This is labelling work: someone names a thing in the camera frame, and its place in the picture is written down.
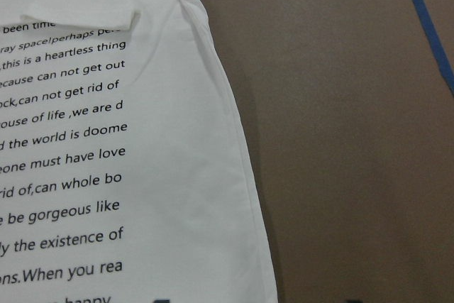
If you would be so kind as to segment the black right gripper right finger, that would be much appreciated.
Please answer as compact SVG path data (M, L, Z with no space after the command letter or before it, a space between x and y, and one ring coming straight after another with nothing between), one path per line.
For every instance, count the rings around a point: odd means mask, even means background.
M361 299L346 299L345 303L363 303Z

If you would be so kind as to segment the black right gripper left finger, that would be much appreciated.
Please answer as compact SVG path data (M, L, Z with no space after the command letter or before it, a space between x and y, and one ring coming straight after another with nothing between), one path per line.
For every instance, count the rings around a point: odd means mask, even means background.
M158 298L158 299L154 299L153 303L171 303L171 299L169 299L169 298Z

